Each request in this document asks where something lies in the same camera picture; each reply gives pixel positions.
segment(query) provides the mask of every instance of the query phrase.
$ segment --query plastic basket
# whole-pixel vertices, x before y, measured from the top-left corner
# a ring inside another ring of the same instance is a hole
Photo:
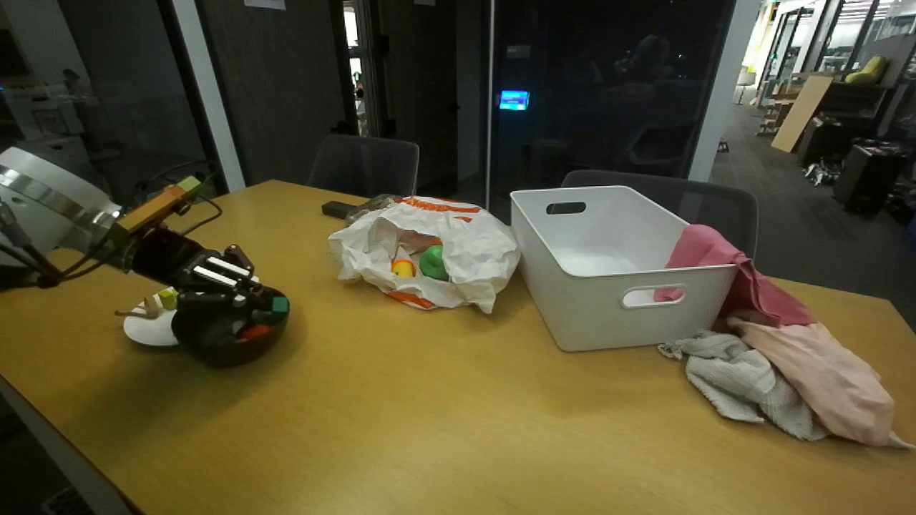
[[[667,270],[684,221],[628,186],[514,193],[524,280],[560,350],[651,346],[710,329],[736,267]]]

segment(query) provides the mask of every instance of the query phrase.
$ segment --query wooden table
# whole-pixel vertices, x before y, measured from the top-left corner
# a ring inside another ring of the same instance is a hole
[[[133,346],[113,313],[159,286],[102,270],[0,292],[0,372],[159,515],[916,513],[916,456],[728,425],[655,350],[565,354],[518,279],[494,317],[338,283],[331,197],[262,184],[196,234],[240,244],[293,299],[266,357],[207,369]],[[916,437],[916,339],[897,309],[786,289],[883,372]]]

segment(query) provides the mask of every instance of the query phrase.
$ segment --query pink cloth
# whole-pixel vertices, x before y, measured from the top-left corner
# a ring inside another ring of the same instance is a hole
[[[846,350],[827,327],[813,322],[797,299],[760,276],[750,257],[717,229],[688,226],[667,267],[705,264],[738,267],[720,317],[799,389],[831,435],[870,446],[910,450],[910,443],[892,430],[897,410],[880,374]]]
[[[688,226],[677,244],[667,270],[705,267],[705,264],[736,264],[738,276],[726,299],[720,317],[746,313],[774,327],[804,327],[813,317],[804,307],[781,292],[771,279],[760,276],[746,253],[726,240],[713,226]]]
[[[743,317],[728,324],[797,386],[831,435],[910,450],[893,435],[897,407],[883,377],[846,350],[827,327],[761,327]]]

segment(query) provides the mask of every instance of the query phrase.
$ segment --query office chair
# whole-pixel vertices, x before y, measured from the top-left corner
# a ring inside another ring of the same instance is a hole
[[[647,127],[628,147],[628,163],[640,171],[667,174],[688,160],[695,124]]]
[[[688,223],[720,229],[747,257],[756,256],[756,201],[743,189],[608,170],[572,170],[565,186],[631,186]]]
[[[310,170],[310,186],[351,194],[416,194],[421,147],[412,140],[326,136]]]

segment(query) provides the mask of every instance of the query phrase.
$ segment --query plastic bag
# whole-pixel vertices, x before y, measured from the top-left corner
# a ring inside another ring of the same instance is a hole
[[[365,211],[331,234],[331,250],[342,280],[366,280],[416,309],[479,307],[488,316],[521,261],[498,217],[438,197],[405,197]]]

